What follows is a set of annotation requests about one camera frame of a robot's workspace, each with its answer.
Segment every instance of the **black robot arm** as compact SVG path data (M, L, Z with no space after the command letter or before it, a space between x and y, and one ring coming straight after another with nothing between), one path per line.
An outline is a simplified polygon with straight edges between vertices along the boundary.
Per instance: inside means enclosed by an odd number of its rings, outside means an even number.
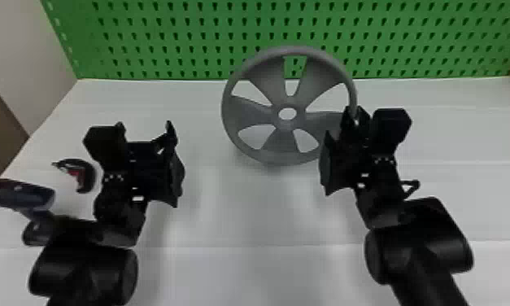
M465 236L436 198L407 199L419 181L401 181L394 157L411 120L403 109L378 109L371 119L346 109L338 135L325 135L320 179L327 195L351 188L368 234L368 271L389 284L403 306L468 305L453 273L470 270Z
M137 243L147 205L159 200L177 206L184 166L175 152L177 135L167 132L147 142L127 142L125 127L95 126L84 144L104 170L94 201L96 220L50 212L55 192L20 181L0 179L0 207L26 216L29 246L44 246L28 280L34 295L49 306L126 304L137 285Z

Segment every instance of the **black cylindrical joint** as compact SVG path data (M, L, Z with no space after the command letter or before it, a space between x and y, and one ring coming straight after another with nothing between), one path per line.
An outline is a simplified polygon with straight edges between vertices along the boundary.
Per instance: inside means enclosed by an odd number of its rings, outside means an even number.
M137 285L137 256L131 250L91 243L46 247L33 267L28 288L34 295L51 297L63 286L71 286L64 283L70 273L86 267L94 286L105 298L118 305L129 301Z

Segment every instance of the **green wall panel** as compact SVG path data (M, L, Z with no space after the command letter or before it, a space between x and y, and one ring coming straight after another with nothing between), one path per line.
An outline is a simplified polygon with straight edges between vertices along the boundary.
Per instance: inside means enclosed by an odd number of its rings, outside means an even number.
M510 74L510 1L41 0L79 78L225 79L309 45L357 78ZM286 59L298 77L303 59Z

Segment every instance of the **gray wheel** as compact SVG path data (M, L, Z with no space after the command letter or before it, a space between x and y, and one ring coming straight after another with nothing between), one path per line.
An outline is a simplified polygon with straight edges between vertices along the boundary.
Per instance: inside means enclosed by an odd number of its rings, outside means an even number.
M306 56L303 75L291 96L287 95L285 88L284 59L284 56L290 55ZM233 88L240 80L250 81L272 105L265 106L233 95ZM357 93L353 80L335 58L310 46L278 46L263 50L248 59L226 83L221 104L224 129L234 145L262 163L291 165L314 160L319 157L325 131L339 128L342 112L306 112L306 108L340 83L347 87L350 115L355 117ZM282 119L279 113L286 108L294 109L296 116L290 120ZM253 125L273 125L276 128L260 149L249 146L239 137L240 131ZM317 147L301 152L293 134L295 129L312 135Z

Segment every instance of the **wheel spoke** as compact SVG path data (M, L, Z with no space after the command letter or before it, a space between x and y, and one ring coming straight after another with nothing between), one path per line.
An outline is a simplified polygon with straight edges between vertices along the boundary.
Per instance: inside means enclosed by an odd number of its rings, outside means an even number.
M308 58L299 86L294 93L294 101L307 107L325 91L340 83L340 78L325 63Z
M287 96L285 90L285 60L282 57L262 62L253 67L246 79L262 92L273 105L282 104Z
M306 123L302 129L310 133L321 144L325 137L325 132L327 130L338 130L341 120L342 113L340 112L311 112L306 114Z
M229 118L229 127L235 132L253 125L266 125L272 121L270 107L248 98L233 95L227 107L223 108L223 117Z
M293 131L283 132L279 129L275 129L270 134L266 142L262 145L262 149L281 153L300 152Z

